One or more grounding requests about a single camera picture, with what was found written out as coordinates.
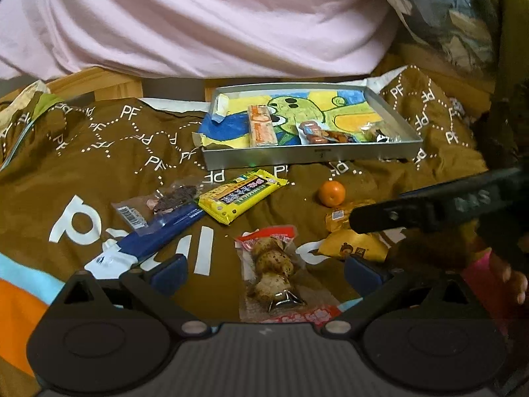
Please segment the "person right hand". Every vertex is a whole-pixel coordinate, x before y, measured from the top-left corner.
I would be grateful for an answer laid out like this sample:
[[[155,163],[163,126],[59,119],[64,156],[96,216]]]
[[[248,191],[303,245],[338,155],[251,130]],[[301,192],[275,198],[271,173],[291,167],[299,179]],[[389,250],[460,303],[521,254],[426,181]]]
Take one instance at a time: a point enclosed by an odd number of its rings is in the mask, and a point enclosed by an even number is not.
[[[512,268],[491,249],[462,271],[471,291],[490,314],[500,331],[507,335],[519,308],[528,306],[528,278]]]

